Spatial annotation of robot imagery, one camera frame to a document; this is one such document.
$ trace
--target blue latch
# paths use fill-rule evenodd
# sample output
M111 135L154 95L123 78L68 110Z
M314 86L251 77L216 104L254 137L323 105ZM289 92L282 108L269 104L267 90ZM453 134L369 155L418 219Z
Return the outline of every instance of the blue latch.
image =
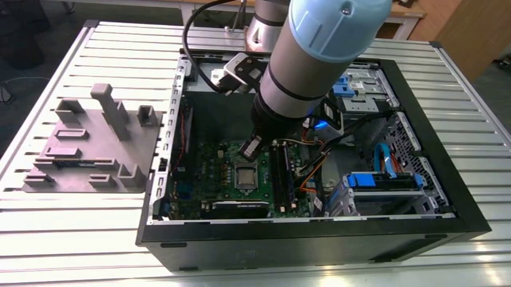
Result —
M375 187L377 186L375 178L369 173L357 173L355 179L358 180L358 185L361 187Z
M357 95L355 90L349 85L349 76L342 76L334 85L334 95L337 97L354 97Z
M415 177L417 186L419 189L422 189L425 187L423 177L418 174L415 174L414 177Z
M354 175L349 175L347 179L349 179L349 186L355 187L358 185L358 182L355 181Z

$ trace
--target white table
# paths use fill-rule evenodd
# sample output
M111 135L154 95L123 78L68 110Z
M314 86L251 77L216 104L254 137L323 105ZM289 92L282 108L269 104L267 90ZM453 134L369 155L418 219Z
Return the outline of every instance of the white table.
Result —
M0 283L119 286L498 286L511 282L511 137L442 50L377 40L363 57L393 59L419 99L493 232L405 262L171 273L135 246L143 194L28 194L23 178L59 118L60 98L96 105L98 81L126 109L168 108L182 27L83 28L0 159ZM244 49L242 33L192 28L194 47Z

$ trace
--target black cable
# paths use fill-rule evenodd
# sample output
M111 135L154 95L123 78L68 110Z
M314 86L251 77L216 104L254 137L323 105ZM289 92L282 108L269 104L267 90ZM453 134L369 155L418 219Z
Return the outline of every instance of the black cable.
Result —
M317 187L317 198L322 202L322 208L314 204L314 217L323 217L323 212L326 209L326 191L323 189L323 175L322 175L323 166L319 167L317 173L314 174L314 182Z
M188 60L192 63L192 67L198 71L200 78L204 80L204 82L207 83L210 88L214 91L216 91L218 93L223 92L222 89L215 86L214 82L211 82L208 76L204 74L203 70L199 67L199 64L195 62L194 57L192 57L192 55L190 53L190 49L188 49L188 31L190 31L190 27L192 26L195 18L198 17L198 15L206 9L208 9L208 8L216 6L216 5L220 5L220 4L226 4L226 3L232 2L232 1L235 1L235 0L216 0L214 2L210 2L210 3L204 4L198 10L195 10L192 16L190 17L190 19L188 19L188 21L187 21L187 23L184 25L184 29L183 29L183 50L184 50L184 54L188 57Z
M238 19L240 18L240 15L243 13L243 4L246 3L246 0L244 2L242 3L240 5L240 9L238 9L238 13L236 13L236 18L234 19L234 24L232 24L232 30L236 29L236 26L238 26Z
M379 112L378 114L369 114L361 119L358 119L354 123L351 123L346 128L345 128L345 134L342 136L338 136L337 138L333 138L327 140L322 147L319 148L319 152L326 150L327 148L331 148L337 143L339 143L341 140L343 140L346 137L351 136L354 133L354 130L362 127L366 123L369 123L373 120L377 120L378 118L387 118L394 114L394 111L387 111L387 112Z
M247 20L247 1L248 0L244 0L244 4L243 4L243 15L242 15L242 23L243 23L243 27L246 26L246 20Z

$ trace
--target floor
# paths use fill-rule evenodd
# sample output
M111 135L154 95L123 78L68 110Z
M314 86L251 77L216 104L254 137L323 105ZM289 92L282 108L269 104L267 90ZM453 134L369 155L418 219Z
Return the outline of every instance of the floor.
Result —
M35 69L18 71L0 59L0 82L18 77L51 78L87 19L183 25L182 14L178 9L76 4L76 12L67 15L62 4L54 1L44 1L43 8L52 25L51 30L36 35L36 40L46 54L46 62ZM232 23L235 13L216 13L211 12L211 14L200 17L196 24L207 27L224 27L227 23ZM15 95L16 100L11 105L0 103L0 156L26 120L46 84L47 81L43 79L10 82L10 92ZM477 80L474 87L506 128L511 130L511 114L509 112L511 111L511 97L509 96L511 91L511 71L502 71L497 65L491 65Z

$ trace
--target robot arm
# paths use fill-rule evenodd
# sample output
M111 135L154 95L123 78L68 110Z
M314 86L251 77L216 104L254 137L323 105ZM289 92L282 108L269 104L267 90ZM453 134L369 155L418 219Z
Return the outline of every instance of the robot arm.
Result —
M313 113L390 12L391 0L291 1L254 101L252 138L240 149L248 160Z

